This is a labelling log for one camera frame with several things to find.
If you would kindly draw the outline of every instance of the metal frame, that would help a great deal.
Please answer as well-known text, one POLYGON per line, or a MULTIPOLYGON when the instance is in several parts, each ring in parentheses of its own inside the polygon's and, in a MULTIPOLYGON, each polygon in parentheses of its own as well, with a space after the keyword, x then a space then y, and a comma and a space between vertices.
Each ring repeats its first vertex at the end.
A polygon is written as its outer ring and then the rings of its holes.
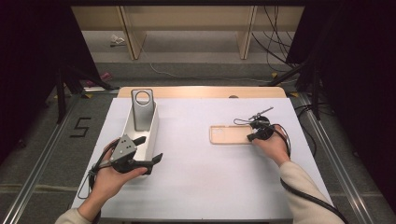
MULTIPOLYGON (((300 101, 303 105, 310 105, 310 101, 305 93, 301 93, 300 101)), ((315 133, 323 145, 323 149, 329 158, 329 162, 334 170, 338 180, 340 181, 340 185, 343 188, 350 205, 352 206, 353 211, 355 212, 356 217, 358 218, 359 223, 374 223, 372 216, 370 215, 367 205, 361 197, 358 189, 353 184, 353 181, 349 177, 346 168, 340 160, 335 148, 332 145, 332 141, 329 136, 326 134, 326 131, 321 124, 320 120, 317 120, 315 115, 308 111, 308 117, 311 121, 312 126, 314 127, 315 133)))

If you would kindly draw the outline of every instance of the gray floor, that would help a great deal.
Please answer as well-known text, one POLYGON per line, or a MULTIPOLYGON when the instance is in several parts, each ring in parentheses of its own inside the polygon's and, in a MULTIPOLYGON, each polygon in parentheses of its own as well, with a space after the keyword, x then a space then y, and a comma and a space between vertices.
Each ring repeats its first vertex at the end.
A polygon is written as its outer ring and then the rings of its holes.
MULTIPOLYGON (((150 32, 144 45, 145 52, 137 61, 130 60, 125 47, 109 46, 113 34, 122 37, 120 32, 87 32, 84 35, 99 72, 111 73, 113 78, 108 83, 114 86, 257 86, 270 81, 274 72, 267 64, 266 54, 254 40, 250 45, 248 59, 240 60, 235 35, 232 32, 150 32)), ((262 34, 257 33, 256 36, 263 43, 266 41, 262 34)), ((285 34, 282 38, 290 41, 285 34)), ((279 46, 272 45, 271 50, 281 56, 278 48, 279 46)), ((272 57, 269 58, 269 62, 275 69, 289 69, 272 57)), ((294 91, 293 80, 283 83, 281 87, 287 92, 294 91)), ((47 101, 49 107, 42 109, 30 132, 24 136, 27 147, 15 148, 0 167, 2 218, 28 179, 56 126, 57 103, 53 96, 54 94, 47 101)), ((90 97, 77 96, 76 105, 23 210, 20 223, 53 223, 74 199, 107 110, 116 94, 101 92, 90 97), (71 135, 82 134, 81 130, 74 129, 79 118, 91 118, 81 123, 89 127, 89 130, 85 137, 73 138, 71 135)), ((290 100, 295 107, 302 103, 299 97, 291 97, 290 100)), ((69 106, 72 102, 72 99, 68 99, 69 106)), ((321 123, 367 205, 374 223, 396 223, 396 216, 365 167, 359 158, 352 154, 353 147, 337 117, 327 106, 320 110, 321 123)), ((314 135, 318 144, 315 160, 334 204, 350 223, 359 223, 307 115, 302 116, 302 124, 314 135)), ((313 142, 308 136, 307 140, 313 148, 313 142)))

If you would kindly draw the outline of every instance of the person's right hand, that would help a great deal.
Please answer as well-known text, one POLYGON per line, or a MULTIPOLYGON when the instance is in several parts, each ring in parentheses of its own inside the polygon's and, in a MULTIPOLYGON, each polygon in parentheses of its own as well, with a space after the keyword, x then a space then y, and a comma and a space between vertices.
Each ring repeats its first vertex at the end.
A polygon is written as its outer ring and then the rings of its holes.
MULTIPOLYGON (((275 129, 278 132, 282 133, 283 136, 285 136, 279 125, 275 125, 275 129)), ((271 158, 272 160, 274 160, 274 162, 279 167, 283 164, 283 162, 290 161, 286 144, 283 141, 283 139, 279 136, 279 134, 276 132, 274 132, 273 135, 267 140, 261 140, 256 138, 252 141, 252 143, 260 147, 264 152, 264 154, 269 158, 271 158)))

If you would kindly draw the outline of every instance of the metal rail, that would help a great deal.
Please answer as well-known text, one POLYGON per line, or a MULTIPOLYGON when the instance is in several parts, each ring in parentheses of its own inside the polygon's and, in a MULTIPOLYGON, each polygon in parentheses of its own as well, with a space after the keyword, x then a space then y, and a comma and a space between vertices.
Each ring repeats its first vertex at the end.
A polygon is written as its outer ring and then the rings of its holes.
MULTIPOLYGON (((304 93, 301 94, 300 101, 303 103, 303 105, 311 104, 308 97, 304 93)), ((323 149, 329 158, 332 169, 337 175, 341 187, 343 188, 350 205, 352 206, 352 209, 358 218, 359 223, 374 223, 373 218, 367 209, 366 203, 359 194, 358 189, 353 184, 353 181, 350 179, 346 168, 338 157, 335 148, 332 146, 332 141, 326 134, 326 131, 324 130, 320 120, 317 120, 311 111, 308 111, 308 117, 312 126, 314 127, 315 133, 317 134, 320 143, 323 145, 323 149)))
POLYGON ((56 148, 56 145, 59 141, 60 136, 62 136, 62 133, 64 131, 64 126, 67 123, 67 121, 69 120, 69 116, 70 116, 71 112, 73 111, 75 105, 77 104, 78 99, 79 99, 79 95, 72 96, 72 99, 70 102, 70 107, 66 111, 64 119, 62 120, 61 123, 56 124, 56 126, 49 138, 49 141, 47 142, 46 146, 43 149, 43 152, 41 153, 40 157, 37 160, 37 163, 35 164, 35 167, 33 168, 32 172, 29 174, 29 177, 23 184, 21 191, 19 192, 15 201, 10 206, 9 211, 6 215, 6 218, 3 220, 4 224, 18 223, 18 221, 23 213, 24 208, 28 204, 28 202, 33 194, 36 183, 42 176, 44 169, 46 168, 46 166, 50 160, 52 152, 56 148))

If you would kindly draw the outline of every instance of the gray metal part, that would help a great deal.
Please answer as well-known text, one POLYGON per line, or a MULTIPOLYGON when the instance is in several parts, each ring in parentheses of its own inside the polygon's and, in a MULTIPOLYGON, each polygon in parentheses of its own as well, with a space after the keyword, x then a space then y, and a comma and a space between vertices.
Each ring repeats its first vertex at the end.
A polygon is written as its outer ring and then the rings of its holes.
POLYGON ((134 112, 134 129, 138 132, 149 131, 152 117, 154 115, 154 100, 152 90, 132 90, 132 108, 134 112), (137 101, 137 94, 145 92, 148 95, 148 102, 140 104, 137 101))
POLYGON ((137 150, 137 146, 135 146, 132 139, 127 134, 125 134, 120 139, 119 143, 116 146, 116 149, 114 149, 110 160, 116 161, 136 150, 137 150))

